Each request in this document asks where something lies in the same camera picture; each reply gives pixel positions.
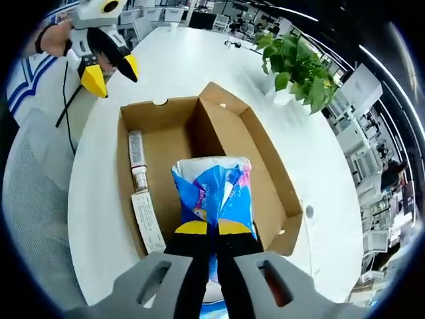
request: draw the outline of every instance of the potted plant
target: potted plant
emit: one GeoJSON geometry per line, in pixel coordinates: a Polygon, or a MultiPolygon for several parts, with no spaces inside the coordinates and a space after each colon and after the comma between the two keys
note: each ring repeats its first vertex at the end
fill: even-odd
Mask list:
{"type": "Polygon", "coordinates": [[[337,89],[333,77],[321,65],[318,56],[299,38],[282,35],[274,39],[271,33],[259,34],[256,43],[257,49],[264,49],[263,71],[270,73],[270,63],[270,69],[275,74],[276,94],[286,90],[297,101],[309,104],[311,114],[322,110],[332,101],[337,89]]]}

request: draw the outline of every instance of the wristband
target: wristband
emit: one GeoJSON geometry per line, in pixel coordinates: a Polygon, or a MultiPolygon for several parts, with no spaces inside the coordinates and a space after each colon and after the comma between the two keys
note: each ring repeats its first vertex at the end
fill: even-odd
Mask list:
{"type": "Polygon", "coordinates": [[[56,25],[56,23],[51,23],[44,27],[44,29],[40,32],[39,36],[37,37],[37,40],[35,41],[35,52],[37,53],[43,53],[44,51],[41,49],[41,38],[43,37],[44,33],[47,31],[48,28],[56,25]]]}

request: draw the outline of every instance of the white table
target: white table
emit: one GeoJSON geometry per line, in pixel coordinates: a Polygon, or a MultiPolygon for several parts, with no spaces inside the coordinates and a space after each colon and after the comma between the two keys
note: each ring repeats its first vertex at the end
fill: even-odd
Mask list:
{"type": "Polygon", "coordinates": [[[360,209],[349,167],[331,128],[321,113],[306,116],[295,103],[281,108],[270,104],[259,89],[265,79],[261,56],[227,48],[227,38],[196,29],[178,28],[172,33],[158,28],[133,51],[141,71],[139,82],[115,73],[108,82],[109,98],[96,102],[78,146],[68,199],[72,261],[88,304],[111,293],[115,278],[138,261],[118,194],[119,107],[198,95],[210,81],[254,109],[303,207],[314,207],[314,216],[303,218],[288,259],[311,274],[316,289],[336,302],[344,301],[360,276],[360,209]]]}

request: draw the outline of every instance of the office desk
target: office desk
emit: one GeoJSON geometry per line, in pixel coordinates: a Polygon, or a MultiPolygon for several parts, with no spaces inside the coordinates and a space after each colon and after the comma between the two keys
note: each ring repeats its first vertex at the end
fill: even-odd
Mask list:
{"type": "Polygon", "coordinates": [[[266,77],[261,56],[229,49],[224,45],[227,39],[228,35],[197,29],[171,33],[157,28],[133,50],[139,82],[117,72],[108,81],[109,98],[95,103],[74,160],[68,198],[72,261],[88,304],[111,293],[115,278],[138,261],[118,193],[120,106],[198,95],[210,81],[253,108],[275,143],[301,204],[314,207],[313,218],[303,217],[288,259],[314,277],[322,295],[338,302],[358,279],[363,254],[359,204],[331,128],[320,112],[307,116],[295,103],[282,108],[270,104],[259,89],[266,77]]]}

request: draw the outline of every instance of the cardboard box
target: cardboard box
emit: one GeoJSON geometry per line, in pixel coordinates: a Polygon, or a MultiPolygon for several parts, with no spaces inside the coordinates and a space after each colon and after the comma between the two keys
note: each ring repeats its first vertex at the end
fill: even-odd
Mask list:
{"type": "Polygon", "coordinates": [[[153,208],[167,243],[180,223],[180,200],[171,168],[181,159],[245,156],[252,164],[254,221],[266,250],[290,255],[302,209],[285,167],[252,109],[210,82],[199,96],[170,98],[121,109],[117,166],[124,217],[137,253],[146,256],[133,208],[128,132],[141,130],[153,208]]]}

